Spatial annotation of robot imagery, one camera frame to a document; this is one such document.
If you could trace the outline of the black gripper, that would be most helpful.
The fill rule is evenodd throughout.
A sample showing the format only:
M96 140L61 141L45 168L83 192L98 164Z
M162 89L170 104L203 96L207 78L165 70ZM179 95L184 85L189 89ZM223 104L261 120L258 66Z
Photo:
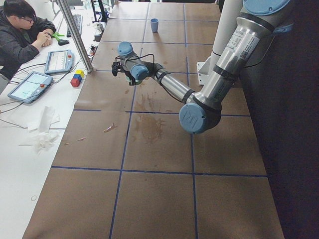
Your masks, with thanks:
M129 85L132 85L132 75L129 71L125 70L121 64L121 57L115 57L112 64L112 74L114 77L118 75L118 73L124 73L126 75L126 79L129 82Z

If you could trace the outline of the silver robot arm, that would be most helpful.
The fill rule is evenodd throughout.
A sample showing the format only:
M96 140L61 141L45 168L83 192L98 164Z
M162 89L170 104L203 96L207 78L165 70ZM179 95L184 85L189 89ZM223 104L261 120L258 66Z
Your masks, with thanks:
M177 80L161 64L146 62L131 43L118 45L112 73L124 73L130 85L147 77L156 80L173 98L183 103L179 122L188 133L202 133L221 119L222 100L238 79L260 41L291 30L292 0L225 0L211 55L197 67L204 79L199 92Z

